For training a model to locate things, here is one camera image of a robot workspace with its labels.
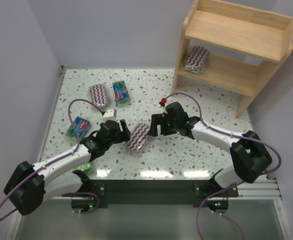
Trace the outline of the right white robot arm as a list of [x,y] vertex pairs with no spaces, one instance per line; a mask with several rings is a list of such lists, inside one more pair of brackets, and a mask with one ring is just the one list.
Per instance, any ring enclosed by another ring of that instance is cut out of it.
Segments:
[[200,189],[211,195],[237,183],[252,184],[273,162],[259,136],[248,131],[242,135],[210,126],[199,116],[189,116],[180,103],[167,105],[162,113],[151,116],[149,136],[179,133],[192,140],[214,145],[230,154],[232,164],[216,172]]

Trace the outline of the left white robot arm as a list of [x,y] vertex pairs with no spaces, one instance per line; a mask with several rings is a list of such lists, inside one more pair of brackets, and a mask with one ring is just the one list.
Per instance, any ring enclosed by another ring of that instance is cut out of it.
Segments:
[[65,153],[34,164],[20,163],[3,192],[22,216],[29,215],[44,201],[49,193],[46,190],[49,183],[77,166],[103,156],[112,145],[129,141],[130,135],[124,119],[101,123],[100,130],[92,132]]

